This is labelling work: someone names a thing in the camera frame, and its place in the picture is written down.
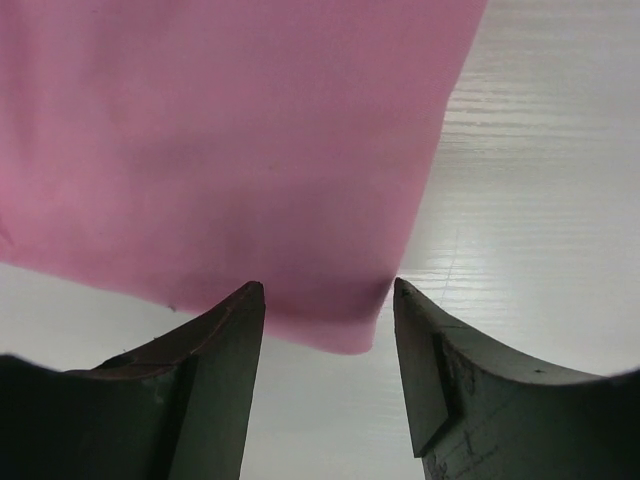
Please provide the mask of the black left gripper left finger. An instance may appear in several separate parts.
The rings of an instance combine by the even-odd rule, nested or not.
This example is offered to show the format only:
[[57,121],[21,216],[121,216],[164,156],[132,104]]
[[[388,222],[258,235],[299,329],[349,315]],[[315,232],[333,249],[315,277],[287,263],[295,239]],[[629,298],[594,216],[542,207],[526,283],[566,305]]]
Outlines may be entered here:
[[5,479],[236,479],[265,319],[249,282],[90,370],[1,359]]

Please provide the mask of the pink t shirt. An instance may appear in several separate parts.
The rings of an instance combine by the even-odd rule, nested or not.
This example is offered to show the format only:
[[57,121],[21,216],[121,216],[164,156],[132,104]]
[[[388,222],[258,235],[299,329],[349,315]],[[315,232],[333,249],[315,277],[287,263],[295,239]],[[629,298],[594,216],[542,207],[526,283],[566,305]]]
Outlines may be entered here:
[[360,354],[482,1],[5,1],[1,259]]

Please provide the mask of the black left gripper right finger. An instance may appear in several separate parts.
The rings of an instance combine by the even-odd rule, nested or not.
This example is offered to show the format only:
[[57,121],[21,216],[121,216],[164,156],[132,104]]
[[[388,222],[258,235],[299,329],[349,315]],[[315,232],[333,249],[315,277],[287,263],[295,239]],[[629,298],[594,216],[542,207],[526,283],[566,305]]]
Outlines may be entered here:
[[639,375],[597,376],[517,351],[394,283],[414,455],[428,479],[635,479]]

